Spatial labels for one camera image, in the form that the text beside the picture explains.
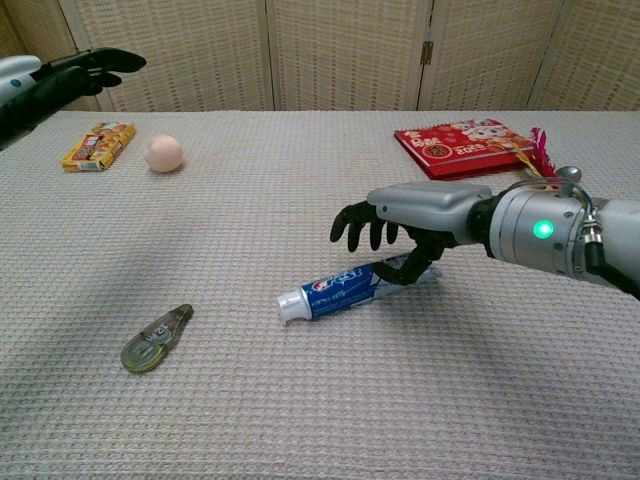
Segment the blue toothpaste label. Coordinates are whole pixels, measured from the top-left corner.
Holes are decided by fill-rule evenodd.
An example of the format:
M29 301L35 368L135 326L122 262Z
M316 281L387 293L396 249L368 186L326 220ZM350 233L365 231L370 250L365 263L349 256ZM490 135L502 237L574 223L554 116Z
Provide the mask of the blue toothpaste label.
M380 281L374 275L371 265L362 265L333 277L308 283L302 289L307 294L311 316L319 317L372 300Z

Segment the robotic arm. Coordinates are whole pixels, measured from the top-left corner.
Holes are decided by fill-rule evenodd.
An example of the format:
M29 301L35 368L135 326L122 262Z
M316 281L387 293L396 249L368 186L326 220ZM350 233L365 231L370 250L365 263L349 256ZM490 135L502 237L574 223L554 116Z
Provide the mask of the robotic arm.
M379 277L395 284L415 282L446 248L481 243L489 257L616 287L640 300L640 202L592 199L577 183L577 168L557 174L516 183L495 196L489 187L461 182L373 190L365 202L338 214L330 238L337 242L348 226L353 252L369 223L377 250L385 223L389 243L403 227L416 242L405 264L374 264Z
M146 63L117 48L87 50L44 65L32 55L0 59L0 150L73 100L122 83L111 71L136 72Z

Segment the red packet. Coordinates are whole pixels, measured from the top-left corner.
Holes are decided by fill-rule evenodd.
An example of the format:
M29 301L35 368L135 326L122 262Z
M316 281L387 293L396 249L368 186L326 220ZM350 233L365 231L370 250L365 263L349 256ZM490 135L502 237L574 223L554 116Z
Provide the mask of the red packet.
M497 120L468 120L430 128L397 130L394 134L418 166L434 179L486 175L526 165L514 145L527 156L531 140Z

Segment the table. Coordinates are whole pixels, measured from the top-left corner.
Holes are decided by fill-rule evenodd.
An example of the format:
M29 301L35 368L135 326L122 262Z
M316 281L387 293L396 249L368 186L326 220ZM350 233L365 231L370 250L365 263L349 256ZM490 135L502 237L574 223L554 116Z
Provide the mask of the table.
M546 129L592 194L640 200L639 113L61 112L0 153L1 476L638 478L640 307L622 293L471 246L435 284L279 322L277 295L412 248L328 240L343 206L425 178L395 129L485 117ZM138 134L110 170L64 174L105 120ZM183 170L148 170L156 133ZM122 346L182 303L175 350L127 372Z

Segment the egg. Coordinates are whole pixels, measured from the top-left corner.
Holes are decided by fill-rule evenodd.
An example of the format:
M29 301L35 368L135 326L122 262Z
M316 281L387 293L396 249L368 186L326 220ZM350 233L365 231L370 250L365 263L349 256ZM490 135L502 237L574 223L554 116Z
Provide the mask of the egg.
M156 172L170 172L184 161L180 142L169 135L154 135L145 144L144 160Z

